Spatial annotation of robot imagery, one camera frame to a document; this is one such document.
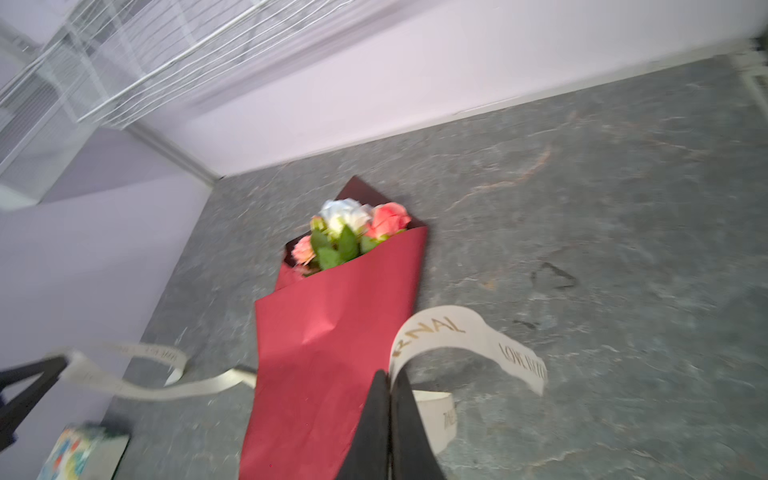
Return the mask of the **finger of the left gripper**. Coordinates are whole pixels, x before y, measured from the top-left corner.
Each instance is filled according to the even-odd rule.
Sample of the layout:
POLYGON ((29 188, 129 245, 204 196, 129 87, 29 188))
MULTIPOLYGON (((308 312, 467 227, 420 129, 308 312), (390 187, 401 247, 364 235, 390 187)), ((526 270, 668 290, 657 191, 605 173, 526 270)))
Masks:
POLYGON ((6 450, 16 440, 16 430, 43 396, 58 382, 68 366, 65 356, 59 355, 36 362, 14 366, 1 371, 1 449, 6 450), (23 381, 33 379, 10 400, 4 390, 23 381))

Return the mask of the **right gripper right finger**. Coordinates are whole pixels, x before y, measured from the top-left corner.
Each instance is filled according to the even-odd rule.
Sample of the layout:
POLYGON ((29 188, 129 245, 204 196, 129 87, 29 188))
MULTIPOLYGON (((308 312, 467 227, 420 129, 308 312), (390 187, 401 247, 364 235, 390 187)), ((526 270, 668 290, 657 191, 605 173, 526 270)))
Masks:
POLYGON ((428 442, 415 395, 406 373, 400 373, 391 393, 391 478, 445 480, 428 442))

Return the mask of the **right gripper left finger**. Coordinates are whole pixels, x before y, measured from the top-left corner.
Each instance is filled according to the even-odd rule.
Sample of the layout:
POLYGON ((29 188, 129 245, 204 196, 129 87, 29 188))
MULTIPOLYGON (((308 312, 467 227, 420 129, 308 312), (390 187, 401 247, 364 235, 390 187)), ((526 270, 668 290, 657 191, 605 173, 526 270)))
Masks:
POLYGON ((374 374, 349 451, 336 480, 387 480, 390 455, 390 391, 387 374, 374 374))

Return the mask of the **cream ribbon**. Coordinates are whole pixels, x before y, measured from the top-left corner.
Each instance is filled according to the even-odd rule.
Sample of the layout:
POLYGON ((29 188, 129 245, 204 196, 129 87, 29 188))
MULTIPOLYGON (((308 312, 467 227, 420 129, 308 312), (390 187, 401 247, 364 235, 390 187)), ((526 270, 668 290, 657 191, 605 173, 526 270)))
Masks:
MULTIPOLYGON (((158 362, 169 367, 171 373, 162 388, 148 389, 104 371, 81 351, 69 349, 62 352, 67 366, 60 378, 112 396, 142 401, 213 395, 238 384, 252 389, 257 386, 255 373, 237 368, 208 379, 180 383, 187 356, 175 347, 107 343, 104 348, 126 357, 158 362)), ((404 323, 391 346, 390 374, 399 374, 414 357, 441 348, 464 349, 483 356, 498 364, 508 375, 525 382, 539 396, 547 385, 547 367, 533 350, 488 326, 477 312, 455 305, 422 310, 404 323)), ((447 392, 421 390, 416 390, 414 395, 429 445, 432 452, 438 454, 457 434, 453 397, 447 392)))

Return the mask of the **red wrapping paper sheet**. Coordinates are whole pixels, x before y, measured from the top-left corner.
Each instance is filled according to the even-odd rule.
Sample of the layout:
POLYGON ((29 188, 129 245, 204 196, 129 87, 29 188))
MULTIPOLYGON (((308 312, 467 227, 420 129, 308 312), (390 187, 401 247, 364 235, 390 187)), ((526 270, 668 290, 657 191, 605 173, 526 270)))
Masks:
POLYGON ((412 315, 426 225, 361 257, 301 277, 286 257, 255 303, 258 376, 242 479, 333 479, 353 443, 374 375, 412 315))

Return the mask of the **double pink fake rose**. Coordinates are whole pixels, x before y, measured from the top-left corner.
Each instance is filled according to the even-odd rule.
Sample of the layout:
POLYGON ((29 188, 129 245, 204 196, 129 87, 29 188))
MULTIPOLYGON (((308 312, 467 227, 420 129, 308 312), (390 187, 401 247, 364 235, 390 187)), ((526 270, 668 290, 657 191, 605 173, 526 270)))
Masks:
POLYGON ((311 239, 310 235, 305 235, 294 245, 291 251, 291 256, 297 267, 316 267, 316 253, 311 239))

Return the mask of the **cream fake rose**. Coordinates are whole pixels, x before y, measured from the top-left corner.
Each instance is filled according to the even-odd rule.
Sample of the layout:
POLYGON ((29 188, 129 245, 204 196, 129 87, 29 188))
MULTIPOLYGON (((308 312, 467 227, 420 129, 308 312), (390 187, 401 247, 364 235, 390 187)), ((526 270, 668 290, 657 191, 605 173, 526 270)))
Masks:
POLYGON ((327 230, 327 223, 320 215, 315 215, 310 220, 310 230, 312 232, 324 233, 327 230))

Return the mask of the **single pink fake rose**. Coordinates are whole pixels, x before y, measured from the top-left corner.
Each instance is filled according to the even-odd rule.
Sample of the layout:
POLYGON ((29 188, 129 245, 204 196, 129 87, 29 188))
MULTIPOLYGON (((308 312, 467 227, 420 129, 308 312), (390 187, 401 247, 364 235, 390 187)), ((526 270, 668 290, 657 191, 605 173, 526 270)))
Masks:
POLYGON ((365 236, 375 241, 384 241, 405 230, 411 221, 412 217, 399 203, 388 202, 377 205, 367 224, 365 236))

